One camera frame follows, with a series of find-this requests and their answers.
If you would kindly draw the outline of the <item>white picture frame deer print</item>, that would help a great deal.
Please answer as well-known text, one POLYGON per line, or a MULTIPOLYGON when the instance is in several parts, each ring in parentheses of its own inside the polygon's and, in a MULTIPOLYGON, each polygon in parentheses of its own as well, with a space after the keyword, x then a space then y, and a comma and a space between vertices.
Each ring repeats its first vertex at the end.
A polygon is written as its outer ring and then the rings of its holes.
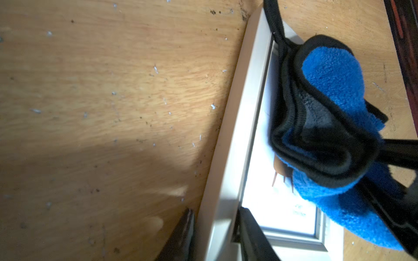
POLYGON ((278 46, 263 7, 248 20, 197 218, 195 261, 240 261, 238 209, 248 208, 283 261, 340 261, 344 230, 292 187, 268 142, 278 46))

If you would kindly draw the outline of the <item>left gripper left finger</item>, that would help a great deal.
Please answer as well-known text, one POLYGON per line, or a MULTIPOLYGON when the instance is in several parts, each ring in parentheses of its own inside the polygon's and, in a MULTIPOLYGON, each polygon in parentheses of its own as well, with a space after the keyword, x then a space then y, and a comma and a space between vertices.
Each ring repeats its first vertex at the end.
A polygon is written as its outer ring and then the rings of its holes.
POLYGON ((186 208, 156 261, 190 261, 194 239, 195 214, 186 208))

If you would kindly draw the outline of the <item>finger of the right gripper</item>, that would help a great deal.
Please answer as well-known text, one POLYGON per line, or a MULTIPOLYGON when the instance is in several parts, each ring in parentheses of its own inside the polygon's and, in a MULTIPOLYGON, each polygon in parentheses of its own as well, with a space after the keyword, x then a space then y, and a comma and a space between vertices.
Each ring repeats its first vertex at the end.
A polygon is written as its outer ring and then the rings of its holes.
MULTIPOLYGON (((418 170, 418 141, 385 139, 376 162, 418 170)), ((408 188, 395 182, 401 196, 396 196, 369 178, 362 178, 359 191, 364 200, 410 256, 418 256, 418 182, 408 188)))

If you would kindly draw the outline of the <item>blue microfiber cloth black trim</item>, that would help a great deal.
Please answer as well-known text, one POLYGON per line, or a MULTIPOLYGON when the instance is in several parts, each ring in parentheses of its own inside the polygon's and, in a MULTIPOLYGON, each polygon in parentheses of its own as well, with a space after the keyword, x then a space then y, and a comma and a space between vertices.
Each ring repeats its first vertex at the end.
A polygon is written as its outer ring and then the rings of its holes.
POLYGON ((404 251, 359 191, 366 177, 402 195, 390 165, 375 161, 387 116, 364 99, 359 62, 349 47, 325 35, 294 43, 285 35, 278 2, 264 1, 263 9, 280 63, 273 151, 292 169, 303 199, 358 237, 404 251))

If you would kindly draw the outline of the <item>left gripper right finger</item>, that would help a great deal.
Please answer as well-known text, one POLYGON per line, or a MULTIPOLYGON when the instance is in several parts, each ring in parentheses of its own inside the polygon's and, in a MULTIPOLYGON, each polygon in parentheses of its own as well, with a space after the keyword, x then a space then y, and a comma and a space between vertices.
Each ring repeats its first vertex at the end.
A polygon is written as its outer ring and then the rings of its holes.
POLYGON ((243 261, 280 261, 248 208, 238 208, 233 242, 241 246, 243 261))

